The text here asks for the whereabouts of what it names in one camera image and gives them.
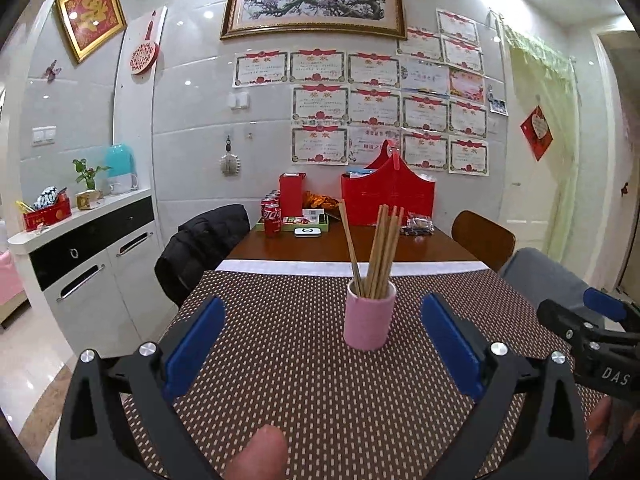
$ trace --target red can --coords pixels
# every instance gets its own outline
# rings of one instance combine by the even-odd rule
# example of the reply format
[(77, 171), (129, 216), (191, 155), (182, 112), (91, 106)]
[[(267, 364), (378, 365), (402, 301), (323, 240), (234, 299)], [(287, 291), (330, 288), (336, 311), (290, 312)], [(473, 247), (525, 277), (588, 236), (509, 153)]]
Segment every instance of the red can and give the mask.
[(272, 196), (266, 196), (265, 198), (263, 198), (260, 201), (260, 213), (262, 214), (262, 216), (264, 216), (264, 206), (266, 206), (267, 204), (275, 204), (277, 206), (280, 206), (280, 200)]
[(264, 233), (270, 238), (276, 236), (282, 228), (282, 211), (278, 204), (264, 206)]

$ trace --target wooden chair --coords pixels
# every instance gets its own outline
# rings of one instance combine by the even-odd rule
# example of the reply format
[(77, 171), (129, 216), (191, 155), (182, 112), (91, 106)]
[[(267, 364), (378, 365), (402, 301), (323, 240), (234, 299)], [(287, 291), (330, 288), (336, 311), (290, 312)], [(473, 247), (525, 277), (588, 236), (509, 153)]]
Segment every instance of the wooden chair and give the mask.
[(511, 257), (516, 245), (513, 233), (472, 211), (458, 215), (451, 237), (495, 272)]

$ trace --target framed painting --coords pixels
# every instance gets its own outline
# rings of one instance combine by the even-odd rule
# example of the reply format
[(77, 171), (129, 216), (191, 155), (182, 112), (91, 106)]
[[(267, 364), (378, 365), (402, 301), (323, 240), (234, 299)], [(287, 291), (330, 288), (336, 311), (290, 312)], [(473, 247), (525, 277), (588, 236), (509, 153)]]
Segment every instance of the framed painting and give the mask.
[(220, 39), (320, 30), (405, 40), (402, 0), (227, 0)]
[(127, 27), (120, 0), (56, 0), (56, 7), (78, 63)]

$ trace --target black jacket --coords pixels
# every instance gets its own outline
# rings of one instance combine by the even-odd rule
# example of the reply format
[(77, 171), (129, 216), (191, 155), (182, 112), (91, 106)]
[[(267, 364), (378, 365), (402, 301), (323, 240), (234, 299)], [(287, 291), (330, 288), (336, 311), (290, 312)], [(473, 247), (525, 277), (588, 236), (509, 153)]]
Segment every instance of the black jacket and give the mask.
[(156, 277), (167, 297), (182, 306), (205, 270), (214, 270), (249, 232), (243, 206), (225, 205), (178, 227), (156, 262)]

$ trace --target pink cup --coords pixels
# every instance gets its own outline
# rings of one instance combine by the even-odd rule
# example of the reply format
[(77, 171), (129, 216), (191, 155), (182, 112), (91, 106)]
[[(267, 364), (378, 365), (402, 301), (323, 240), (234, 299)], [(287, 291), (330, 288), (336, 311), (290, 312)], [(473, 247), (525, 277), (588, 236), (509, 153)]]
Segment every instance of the pink cup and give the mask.
[(357, 350), (377, 350), (386, 342), (394, 313), (396, 287), (389, 282), (384, 300), (359, 298), (353, 291), (353, 280), (347, 286), (344, 309), (344, 342)]

